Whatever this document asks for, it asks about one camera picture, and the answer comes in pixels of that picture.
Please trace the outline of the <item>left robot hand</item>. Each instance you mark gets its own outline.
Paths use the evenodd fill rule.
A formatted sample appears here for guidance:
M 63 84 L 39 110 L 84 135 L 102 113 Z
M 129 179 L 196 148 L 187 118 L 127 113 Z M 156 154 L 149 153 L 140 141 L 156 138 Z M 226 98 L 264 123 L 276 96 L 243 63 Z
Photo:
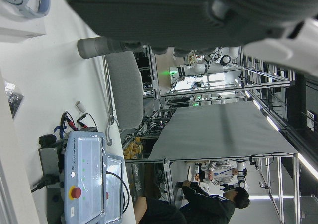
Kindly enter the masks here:
M 248 56 L 318 74 L 318 0 L 66 0 L 98 35 L 177 55 L 242 46 Z

